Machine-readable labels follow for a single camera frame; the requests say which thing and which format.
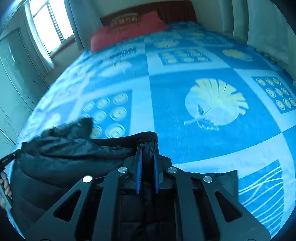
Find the triangular cutout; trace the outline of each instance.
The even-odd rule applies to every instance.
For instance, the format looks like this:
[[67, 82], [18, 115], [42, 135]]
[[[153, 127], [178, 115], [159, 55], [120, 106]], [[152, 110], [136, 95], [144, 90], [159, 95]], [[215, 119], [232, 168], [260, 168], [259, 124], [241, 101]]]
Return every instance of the triangular cutout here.
[[54, 216], [65, 222], [70, 222], [80, 195], [80, 190], [74, 192], [61, 206], [59, 206], [54, 212]]
[[240, 211], [237, 210], [221, 193], [215, 192], [215, 195], [226, 222], [232, 222], [242, 217]]

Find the cabinet door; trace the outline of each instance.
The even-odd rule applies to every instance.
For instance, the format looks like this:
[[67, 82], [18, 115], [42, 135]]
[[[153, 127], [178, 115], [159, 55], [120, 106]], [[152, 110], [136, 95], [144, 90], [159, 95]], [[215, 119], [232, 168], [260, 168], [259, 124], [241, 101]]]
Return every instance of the cabinet door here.
[[16, 143], [32, 109], [17, 92], [0, 63], [0, 129]]
[[18, 93], [34, 109], [48, 87], [29, 58], [18, 30], [0, 41], [0, 59]]
[[0, 132], [0, 158], [13, 152], [14, 143], [12, 143], [2, 132]]

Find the human hand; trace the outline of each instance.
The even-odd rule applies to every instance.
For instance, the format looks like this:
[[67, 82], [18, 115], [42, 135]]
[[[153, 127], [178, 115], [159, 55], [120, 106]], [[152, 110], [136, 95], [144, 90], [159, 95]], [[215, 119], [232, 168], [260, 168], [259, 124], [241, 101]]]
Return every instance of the human hand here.
[[[8, 183], [8, 178], [7, 178], [7, 175], [5, 172], [1, 172], [0, 174], [1, 176], [1, 179], [0, 179], [0, 184], [3, 184], [4, 186], [4, 189], [5, 189], [5, 195], [11, 197], [12, 196], [12, 191], [11, 191], [11, 188], [10, 188], [10, 185]], [[0, 195], [0, 207], [5, 209], [5, 201], [4, 199], [1, 197]]]

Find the finger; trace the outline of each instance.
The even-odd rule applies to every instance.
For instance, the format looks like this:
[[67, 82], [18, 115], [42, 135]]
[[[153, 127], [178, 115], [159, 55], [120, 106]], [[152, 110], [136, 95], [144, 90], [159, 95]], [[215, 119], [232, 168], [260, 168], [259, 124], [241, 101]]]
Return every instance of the finger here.
[[4, 199], [3, 199], [2, 197], [0, 197], [0, 207], [1, 207], [2, 209], [5, 209], [5, 206], [6, 206], [6, 204], [5, 204]]
[[6, 175], [5, 172], [1, 172], [1, 178], [2, 178], [3, 180], [7, 180], [7, 175]]
[[5, 195], [8, 195], [10, 193], [10, 186], [5, 190]]
[[7, 189], [9, 187], [8, 180], [4, 180], [4, 188]]

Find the white curtain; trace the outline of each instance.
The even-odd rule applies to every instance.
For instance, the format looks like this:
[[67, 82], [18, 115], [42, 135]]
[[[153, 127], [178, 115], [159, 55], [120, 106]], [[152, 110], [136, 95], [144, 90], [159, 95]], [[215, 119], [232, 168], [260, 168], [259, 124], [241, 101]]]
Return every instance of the white curtain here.
[[78, 48], [90, 47], [91, 36], [103, 26], [89, 0], [64, 0]]
[[219, 0], [219, 8], [222, 16], [223, 32], [232, 36], [234, 27], [232, 0]]
[[288, 24], [270, 0], [248, 0], [248, 45], [289, 64]]
[[20, 11], [24, 16], [24, 25], [21, 25], [21, 29], [23, 29], [23, 31], [27, 30], [28, 36], [35, 50], [34, 54], [37, 55], [38, 60], [40, 60], [40, 61], [36, 61], [34, 65], [36, 69], [39, 70], [41, 73], [46, 72], [48, 74], [54, 68], [54, 63], [52, 62], [52, 59], [50, 58], [47, 49], [45, 48], [43, 42], [41, 41], [37, 33], [33, 16], [31, 14], [30, 2], [26, 1], [21, 6]]
[[243, 43], [248, 41], [249, 13], [247, 0], [232, 0], [234, 29], [233, 37]]
[[290, 26], [288, 26], [288, 48], [289, 65], [287, 71], [296, 80], [296, 34]]

